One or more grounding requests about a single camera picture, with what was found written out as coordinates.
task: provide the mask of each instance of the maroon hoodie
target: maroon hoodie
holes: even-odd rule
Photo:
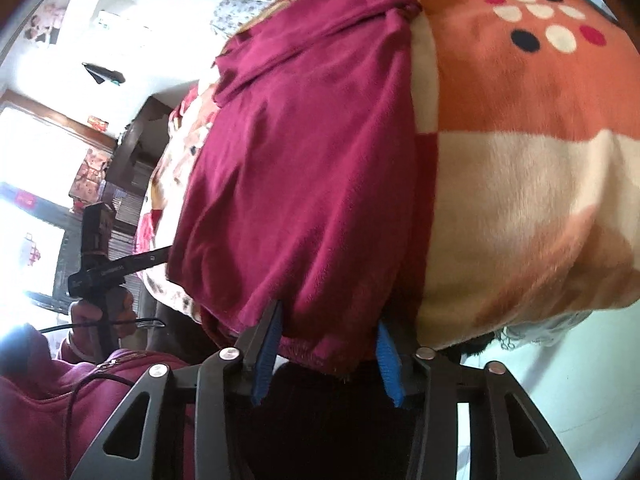
[[[26,480],[62,480],[63,434],[71,391],[97,367],[52,359],[47,339],[31,326],[27,326],[26,337],[26,369],[0,376],[0,443]],[[60,355],[72,353],[65,346]],[[136,381],[156,363],[172,369],[185,366],[171,355],[120,349],[99,371]],[[70,427],[70,470],[128,391],[128,386],[108,380],[92,381],[79,391]],[[184,477],[189,479],[193,478],[193,430],[187,427],[185,431]]]

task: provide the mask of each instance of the window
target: window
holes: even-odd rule
[[[88,148],[63,128],[17,108],[0,112],[0,182],[71,208],[68,192]]]
[[[68,192],[88,148],[55,124],[17,108],[0,110],[0,183],[51,203],[37,217],[0,196],[0,337],[19,324],[42,329],[68,322],[60,314],[60,304],[68,304],[61,248],[65,231],[79,244],[79,221],[67,217],[73,205]],[[79,252],[79,246],[71,250]],[[49,298],[47,307],[57,312],[36,306],[25,291]],[[64,336],[47,335],[52,352]]]

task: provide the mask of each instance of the metal screw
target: metal screw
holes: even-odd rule
[[[168,371],[169,367],[167,365],[153,365],[151,368],[149,368],[149,375],[158,378],[162,377]]]
[[[415,356],[418,359],[422,359],[423,361],[431,361],[434,357],[436,357],[436,351],[433,348],[421,346],[415,351]]]
[[[503,375],[507,371],[507,367],[500,361],[491,361],[489,363],[489,371],[492,374]]]
[[[233,348],[232,346],[229,348],[223,348],[220,351],[220,359],[225,361],[233,361],[239,355],[240,351],[237,348]]]

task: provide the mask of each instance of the hoodie zipper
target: hoodie zipper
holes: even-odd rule
[[[131,353],[121,355],[120,357],[116,357],[115,359],[111,359],[110,361],[105,361],[102,364],[97,365],[89,375],[95,374],[96,372],[105,372],[114,366],[121,365],[128,361],[133,361],[133,359],[144,357],[146,355],[148,355],[146,352],[132,351]]]

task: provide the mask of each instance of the wall decoration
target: wall decoration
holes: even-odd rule
[[[91,126],[94,130],[98,130],[99,132],[106,132],[109,127],[109,123],[107,121],[103,121],[102,119],[97,118],[96,116],[90,115],[86,120],[87,124]]]
[[[37,197],[34,194],[28,193],[19,189],[15,194],[14,203],[20,209],[33,210],[36,207]]]
[[[55,45],[70,0],[44,0],[29,18],[21,36],[38,46]]]
[[[40,251],[38,250],[36,242],[33,240],[33,235],[31,233],[25,234],[22,239],[22,244],[20,245],[20,255],[18,256],[20,268],[33,267],[33,264],[37,262],[40,257]]]
[[[85,205],[100,200],[100,184],[111,162],[111,155],[95,148],[89,148],[74,179],[69,196],[74,199],[74,209],[83,209]]]

